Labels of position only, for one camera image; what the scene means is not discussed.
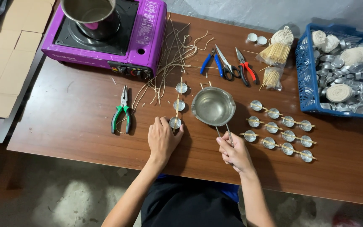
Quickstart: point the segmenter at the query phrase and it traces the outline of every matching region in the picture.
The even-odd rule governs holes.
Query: hand
[[[159,162],[164,168],[183,134],[184,125],[181,125],[177,135],[174,135],[168,119],[156,117],[155,123],[149,126],[148,132],[148,144],[151,149],[150,158]]]
[[[217,138],[219,152],[222,153],[223,160],[226,164],[233,164],[233,168],[240,174],[255,172],[244,140],[233,133],[231,136],[235,147],[231,147],[228,132],[225,132],[223,137]]]

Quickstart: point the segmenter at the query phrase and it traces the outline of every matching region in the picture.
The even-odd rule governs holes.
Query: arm
[[[230,146],[228,132],[223,137],[218,137],[217,142],[220,146],[219,152],[222,153],[225,163],[233,164],[233,168],[240,175],[246,219],[251,226],[275,227],[245,142],[233,133],[231,133],[231,136],[235,147]]]
[[[110,211],[102,227],[124,227],[134,224],[149,188],[179,144],[184,133],[183,128],[181,125],[179,132],[174,136],[167,118],[155,118],[155,123],[149,127],[148,133],[151,155],[137,178]]]

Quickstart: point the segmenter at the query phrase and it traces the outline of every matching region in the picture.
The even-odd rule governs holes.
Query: brown wooden tabletop
[[[259,36],[270,38],[270,33],[178,14],[172,14],[171,19],[175,29],[183,28],[191,22],[185,33],[193,40],[203,36],[207,29],[211,36],[198,43],[200,48],[204,48],[210,37],[215,37],[207,50],[200,50],[186,64],[201,66],[210,49],[217,44],[232,65],[238,65],[235,53],[237,47],[255,71],[267,66],[255,60],[256,54],[243,50],[258,53],[265,48],[246,44],[247,34],[255,32]],[[170,28],[171,26],[167,27],[167,34],[171,31]],[[280,119],[271,120],[266,113],[252,110],[249,107],[252,100],[261,101],[267,108],[277,108],[296,121],[308,120],[317,126],[310,132],[304,132],[298,126],[292,129],[297,136],[308,135],[318,143],[308,148],[318,159],[311,163],[305,163],[299,155],[287,156],[278,149],[265,149],[259,139],[254,143],[247,142],[265,189],[363,203],[363,119],[302,113],[296,68],[290,66],[293,59],[295,57],[291,56],[284,69],[282,91],[259,91],[259,85],[253,85],[250,77],[251,88],[245,87],[241,80],[226,81],[219,76],[217,69],[208,69],[206,78],[200,75],[199,68],[186,68],[185,74],[176,68],[166,79],[162,106],[156,101],[149,104],[154,97],[154,90],[148,89],[132,116],[130,134],[113,135],[110,132],[110,122],[116,106],[120,104],[123,86],[128,85],[128,105],[131,106],[145,82],[129,80],[102,68],[70,63],[62,65],[47,58],[8,150],[142,169],[150,155],[147,143],[149,125],[156,116],[175,116],[173,102],[177,99],[177,92],[174,87],[182,76],[191,88],[182,97],[186,108],[179,114],[186,132],[164,173],[240,183],[239,175],[224,163],[218,152],[216,130],[196,119],[189,109],[195,94],[201,89],[200,83],[211,81],[213,86],[233,95],[237,108],[229,122],[229,128],[236,134],[254,130],[261,137],[271,136],[278,143],[284,142],[279,132],[271,135],[263,126],[258,129],[249,126],[245,119],[257,116],[262,121],[274,121],[288,130],[282,126]],[[216,66],[215,62],[210,62],[212,67]],[[262,81],[263,72],[258,72],[258,75]],[[121,131],[124,129],[125,124],[122,122]],[[293,146],[296,150],[305,150],[298,141]]]

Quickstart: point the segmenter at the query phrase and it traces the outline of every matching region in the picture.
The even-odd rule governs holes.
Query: person
[[[148,132],[150,157],[102,227],[132,226],[140,210],[143,227],[244,226],[235,199],[237,185],[160,175],[183,133],[184,125],[174,135],[166,117],[155,118]],[[274,227],[245,142],[233,133],[231,136],[234,147],[228,133],[216,142],[225,163],[239,173],[248,225]]]

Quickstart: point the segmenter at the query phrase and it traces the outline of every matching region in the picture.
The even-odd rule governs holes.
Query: blue plastic basket
[[[339,112],[320,107],[312,41],[312,32],[317,30],[325,32],[326,35],[335,35],[340,40],[344,39],[346,42],[350,42],[352,46],[363,42],[363,32],[356,31],[356,28],[347,25],[330,24],[329,26],[322,26],[310,23],[306,26],[306,31],[298,41],[295,50],[300,110],[333,116],[363,117],[363,114]]]

